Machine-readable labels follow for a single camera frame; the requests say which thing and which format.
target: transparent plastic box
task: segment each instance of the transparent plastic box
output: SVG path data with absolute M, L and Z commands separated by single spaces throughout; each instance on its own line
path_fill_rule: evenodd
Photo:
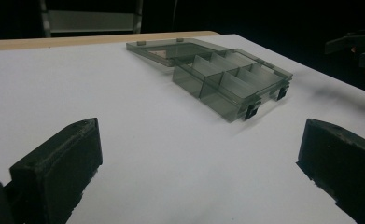
M 228 122 L 250 119 L 268 100 L 279 101 L 292 74 L 241 49 L 194 38 L 138 41 L 127 50 L 168 67 L 173 81 Z

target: dark background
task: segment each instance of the dark background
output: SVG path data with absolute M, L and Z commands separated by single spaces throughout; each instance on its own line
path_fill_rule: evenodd
M 58 10 L 135 11 L 134 1 L 47 0 L 47 5 Z M 358 67 L 350 49 L 324 54 L 327 41 L 365 29 L 365 0 L 152 0 L 144 1 L 142 16 L 141 33 L 208 30 L 237 34 L 365 90 L 364 68 Z M 44 34 L 38 1 L 0 0 L 0 39 L 41 37 Z

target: black machine part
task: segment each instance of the black machine part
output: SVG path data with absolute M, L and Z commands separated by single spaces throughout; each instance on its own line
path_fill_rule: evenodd
M 365 139 L 325 121 L 305 123 L 298 166 L 336 205 L 365 224 Z
M 10 167 L 0 223 L 66 223 L 102 163 L 98 120 L 68 125 Z
M 348 33 L 341 38 L 328 41 L 325 44 L 325 53 L 331 54 L 345 48 L 356 48 L 355 54 L 359 59 L 359 67 L 365 67 L 365 30 Z

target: wooden edge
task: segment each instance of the wooden edge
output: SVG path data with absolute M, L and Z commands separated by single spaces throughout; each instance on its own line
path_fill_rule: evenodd
M 38 39 L 9 39 L 0 40 L 0 50 L 5 49 L 40 49 L 61 46 L 104 44 L 116 42 L 131 42 L 139 40 L 168 39 L 179 37 L 196 37 L 207 35 L 219 35 L 213 31 L 192 31 L 174 33 L 153 33 L 153 34 L 133 34 L 133 35 L 95 35 L 79 37 L 54 37 Z

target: white tabletop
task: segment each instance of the white tabletop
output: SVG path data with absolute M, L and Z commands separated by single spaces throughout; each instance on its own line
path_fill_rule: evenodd
M 125 43 L 0 51 L 0 181 L 70 123 L 99 120 L 104 164 L 68 224 L 355 221 L 296 165 L 307 119 L 365 138 L 365 91 L 238 35 L 198 37 L 290 73 L 287 96 L 229 123 Z

